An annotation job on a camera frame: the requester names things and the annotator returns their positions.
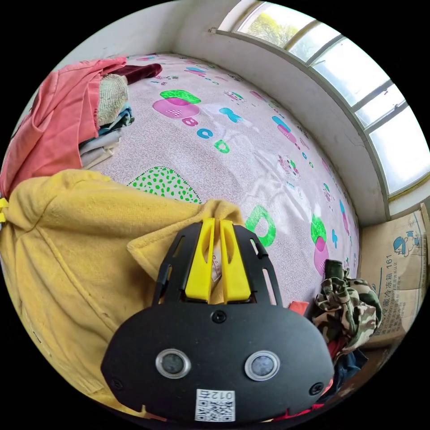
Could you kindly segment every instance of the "screw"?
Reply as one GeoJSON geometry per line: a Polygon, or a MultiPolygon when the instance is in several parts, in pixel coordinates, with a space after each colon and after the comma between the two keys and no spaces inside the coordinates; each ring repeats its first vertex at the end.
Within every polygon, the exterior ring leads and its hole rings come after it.
{"type": "Polygon", "coordinates": [[[115,388],[118,391],[121,391],[123,389],[122,382],[119,379],[112,379],[111,385],[113,388],[115,388]]]}
{"type": "Polygon", "coordinates": [[[223,323],[226,319],[227,319],[227,315],[222,310],[216,310],[212,314],[212,321],[217,324],[223,323]]]}
{"type": "Polygon", "coordinates": [[[309,390],[309,394],[311,396],[316,396],[317,394],[319,394],[322,390],[324,389],[324,384],[322,382],[317,382],[316,384],[314,384],[310,390],[309,390]]]}

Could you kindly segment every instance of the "knitted fabric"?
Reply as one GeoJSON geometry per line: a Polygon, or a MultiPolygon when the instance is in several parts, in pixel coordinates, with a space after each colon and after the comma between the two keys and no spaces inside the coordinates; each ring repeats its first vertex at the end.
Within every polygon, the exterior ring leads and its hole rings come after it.
{"type": "Polygon", "coordinates": [[[110,73],[100,81],[99,126],[112,123],[129,99],[127,78],[110,73]]]}

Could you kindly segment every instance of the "qr code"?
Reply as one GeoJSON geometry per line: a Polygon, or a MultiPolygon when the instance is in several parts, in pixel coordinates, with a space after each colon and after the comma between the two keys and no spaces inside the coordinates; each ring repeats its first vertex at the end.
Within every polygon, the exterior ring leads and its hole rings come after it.
{"type": "Polygon", "coordinates": [[[197,390],[196,421],[235,421],[234,391],[197,390]]]}

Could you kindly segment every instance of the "clothing pile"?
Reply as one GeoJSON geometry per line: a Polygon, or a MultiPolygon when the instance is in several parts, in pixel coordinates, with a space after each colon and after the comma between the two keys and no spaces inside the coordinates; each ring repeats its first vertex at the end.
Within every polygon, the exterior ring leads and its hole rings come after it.
{"type": "MultiPolygon", "coordinates": [[[[301,315],[311,311],[311,319],[323,335],[335,369],[329,386],[312,409],[322,407],[340,388],[360,371],[367,357],[359,349],[382,322],[382,307],[378,296],[364,279],[348,278],[349,270],[343,270],[342,262],[326,260],[322,291],[309,307],[308,302],[293,301],[289,309],[301,315]]],[[[286,413],[274,421],[292,418],[286,413]]]]}
{"type": "Polygon", "coordinates": [[[82,61],[48,75],[8,146],[2,197],[26,179],[89,169],[113,154],[121,128],[134,121],[127,85],[161,72],[159,64],[125,64],[125,57],[82,61]]]}

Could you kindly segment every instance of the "window pane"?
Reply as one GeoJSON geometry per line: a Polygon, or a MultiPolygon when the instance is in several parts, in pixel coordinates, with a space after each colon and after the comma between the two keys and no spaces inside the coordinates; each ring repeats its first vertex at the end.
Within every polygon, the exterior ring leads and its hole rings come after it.
{"type": "Polygon", "coordinates": [[[285,6],[265,3],[250,15],[238,31],[283,48],[291,37],[313,20],[308,15],[285,6]]]}
{"type": "Polygon", "coordinates": [[[338,31],[325,24],[318,24],[293,45],[290,53],[306,62],[318,49],[339,34],[338,31]]]}
{"type": "Polygon", "coordinates": [[[410,107],[370,133],[392,194],[430,172],[430,151],[410,107]]]}
{"type": "Polygon", "coordinates": [[[403,101],[403,94],[395,85],[391,85],[386,91],[383,91],[359,109],[356,115],[361,123],[367,127],[403,101]]]}
{"type": "Polygon", "coordinates": [[[312,67],[321,73],[351,106],[389,79],[375,61],[349,39],[336,44],[318,58],[312,67]]]}

